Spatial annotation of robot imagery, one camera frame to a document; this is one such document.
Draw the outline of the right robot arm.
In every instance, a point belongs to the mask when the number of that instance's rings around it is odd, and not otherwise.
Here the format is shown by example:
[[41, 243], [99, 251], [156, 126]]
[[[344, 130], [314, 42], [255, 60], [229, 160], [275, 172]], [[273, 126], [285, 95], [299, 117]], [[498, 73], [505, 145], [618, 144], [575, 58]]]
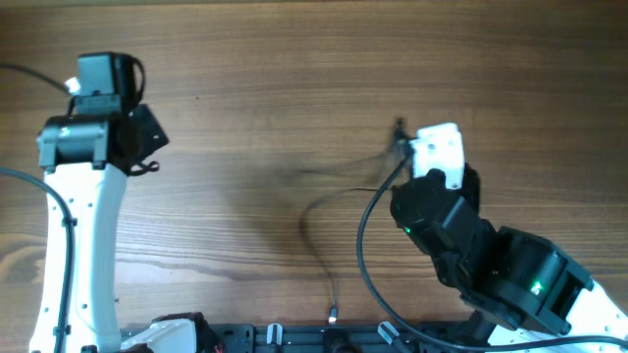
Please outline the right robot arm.
[[624, 352], [627, 316], [590, 272], [550, 240], [479, 214], [476, 189], [431, 170], [392, 189], [396, 225], [472, 308], [455, 331], [420, 340], [461, 352]]

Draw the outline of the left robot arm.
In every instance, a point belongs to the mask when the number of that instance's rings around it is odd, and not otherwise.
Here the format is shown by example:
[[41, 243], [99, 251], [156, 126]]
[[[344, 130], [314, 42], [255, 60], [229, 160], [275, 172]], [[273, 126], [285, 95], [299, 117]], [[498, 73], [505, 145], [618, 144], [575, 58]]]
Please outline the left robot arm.
[[116, 352], [117, 223], [129, 177], [169, 139], [143, 103], [145, 72], [129, 54], [78, 57], [70, 107], [37, 136], [48, 193], [43, 292], [31, 352]]

